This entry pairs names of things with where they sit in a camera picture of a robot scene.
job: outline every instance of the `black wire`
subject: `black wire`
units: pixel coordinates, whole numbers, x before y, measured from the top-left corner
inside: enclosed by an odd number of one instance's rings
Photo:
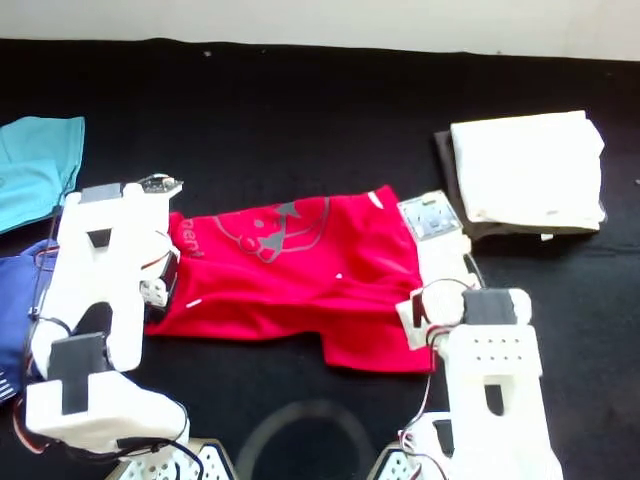
[[[476,274],[476,277],[478,277],[478,282],[480,283],[480,286],[482,288],[487,288],[487,285],[484,283],[484,277],[482,276],[482,272],[480,272],[480,267],[478,267],[476,259],[473,258],[473,255],[471,255],[470,253],[465,253],[464,257],[467,260],[469,260],[469,263],[471,264],[471,269]]]

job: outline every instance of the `light blue cloth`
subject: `light blue cloth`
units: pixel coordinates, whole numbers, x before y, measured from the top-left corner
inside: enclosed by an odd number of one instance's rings
[[[73,191],[84,117],[25,117],[0,127],[0,233],[48,216]]]

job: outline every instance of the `white wall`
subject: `white wall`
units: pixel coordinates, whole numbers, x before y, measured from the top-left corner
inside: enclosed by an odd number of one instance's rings
[[[0,0],[0,37],[640,60],[640,0]]]

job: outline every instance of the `white plastic bracket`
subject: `white plastic bracket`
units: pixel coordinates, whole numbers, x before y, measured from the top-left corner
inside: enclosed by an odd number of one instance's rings
[[[198,453],[198,458],[204,466],[203,480],[233,480],[228,470],[230,467],[226,466],[226,461],[215,445],[204,445]],[[198,465],[191,458],[179,450],[174,450],[166,462],[129,462],[127,468],[114,480],[196,480],[199,471]]]
[[[436,343],[444,358],[454,454],[436,448],[434,415],[412,428],[416,451],[436,457],[452,480],[560,480],[540,390],[542,366],[530,325],[460,325]],[[487,403],[486,386],[500,389],[503,412]],[[423,472],[433,464],[420,459]]]

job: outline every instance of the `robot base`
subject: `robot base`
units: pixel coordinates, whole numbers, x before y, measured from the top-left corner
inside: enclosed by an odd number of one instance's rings
[[[189,449],[198,455],[204,465],[203,480],[237,480],[227,452],[217,440],[191,439]],[[196,480],[198,466],[179,450],[174,450],[171,460],[150,463],[149,459],[122,463],[106,480]]]

